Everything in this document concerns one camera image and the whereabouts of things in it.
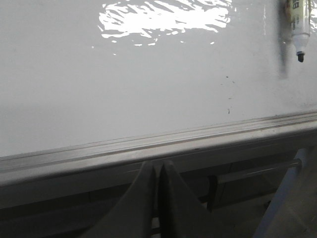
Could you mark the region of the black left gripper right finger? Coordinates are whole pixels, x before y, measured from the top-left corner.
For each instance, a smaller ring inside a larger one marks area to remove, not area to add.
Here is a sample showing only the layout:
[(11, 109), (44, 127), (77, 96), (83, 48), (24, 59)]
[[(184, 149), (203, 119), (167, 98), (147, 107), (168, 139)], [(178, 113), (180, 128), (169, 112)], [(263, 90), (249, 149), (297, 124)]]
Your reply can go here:
[(170, 161), (160, 171), (158, 218), (162, 238), (237, 237), (201, 204)]

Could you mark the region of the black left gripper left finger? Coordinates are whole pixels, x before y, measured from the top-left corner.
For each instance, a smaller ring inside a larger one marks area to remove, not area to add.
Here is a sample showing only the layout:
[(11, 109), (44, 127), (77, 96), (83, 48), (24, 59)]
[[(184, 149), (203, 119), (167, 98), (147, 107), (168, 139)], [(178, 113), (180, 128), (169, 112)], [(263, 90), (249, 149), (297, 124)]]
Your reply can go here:
[(144, 162), (116, 205), (84, 232), (82, 238), (149, 238), (156, 192), (156, 172)]

